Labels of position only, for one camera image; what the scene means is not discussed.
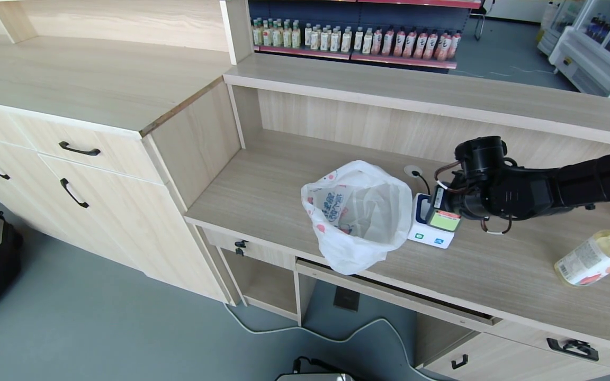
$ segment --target wooden shelf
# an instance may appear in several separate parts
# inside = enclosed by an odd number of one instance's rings
[[[352,61],[382,62],[384,64],[407,65],[412,67],[448,68],[456,67],[455,61],[422,60],[419,58],[404,58],[395,56],[378,56],[371,54],[353,53]]]
[[[610,144],[610,99],[501,80],[253,54],[231,85],[452,116]]]
[[[479,0],[358,0],[359,3],[385,3],[385,4],[409,4],[409,5],[432,5],[435,7],[470,8],[473,10],[481,7]]]
[[[298,321],[293,271],[223,250],[239,291],[248,304]]]
[[[0,105],[145,135],[230,67],[223,51],[65,37],[12,45],[0,37]]]
[[[333,51],[312,50],[309,48],[283,48],[281,46],[260,46],[259,49],[266,53],[284,53],[292,56],[309,56],[334,58],[336,60],[349,60],[349,53],[335,53]]]
[[[241,150],[225,166],[185,218],[326,265],[302,208],[300,188],[356,159],[382,167],[414,191],[419,184],[403,173],[404,166],[414,164],[430,174],[442,164],[262,130],[250,149]],[[429,176],[428,181],[434,185]],[[491,224],[497,229],[505,222]],[[447,250],[407,241],[360,275],[541,330],[560,328],[568,336],[608,346],[610,277],[574,289],[562,285],[552,268],[601,229],[610,229],[610,205],[515,222],[505,236],[485,234],[478,222],[465,221]]]

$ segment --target juice bottle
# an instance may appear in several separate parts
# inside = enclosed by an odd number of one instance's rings
[[[610,274],[610,230],[598,231],[554,264],[564,284],[586,286]]]

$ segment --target robotic arm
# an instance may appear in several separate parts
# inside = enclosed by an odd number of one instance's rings
[[[439,186],[432,199],[435,212],[457,214],[465,219],[486,221],[496,215],[509,221],[568,212],[575,207],[595,209],[596,203],[610,202],[610,155],[572,166],[529,169],[506,157],[501,137],[484,137],[463,142],[455,148],[456,162],[434,174]],[[450,184],[439,174],[460,165]]]

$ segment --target chair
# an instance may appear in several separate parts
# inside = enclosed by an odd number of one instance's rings
[[[472,12],[470,12],[470,15],[476,14],[476,15],[481,15],[481,17],[479,19],[477,19],[477,26],[474,27],[474,38],[479,41],[479,39],[481,39],[481,34],[484,31],[484,23],[486,22],[486,15],[491,12],[492,10],[494,10],[494,5],[496,4],[496,0],[491,0],[491,7],[487,10],[486,9],[486,0],[481,0],[481,5],[479,6],[478,10],[472,10]]]

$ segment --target display refrigerator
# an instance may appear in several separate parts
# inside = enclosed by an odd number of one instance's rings
[[[581,92],[610,97],[610,0],[587,0],[549,61]]]
[[[586,4],[586,0],[566,0],[559,5],[555,12],[550,26],[543,33],[543,37],[538,43],[538,50],[549,56],[557,45],[559,37],[567,26],[573,25],[578,17],[581,8]]]

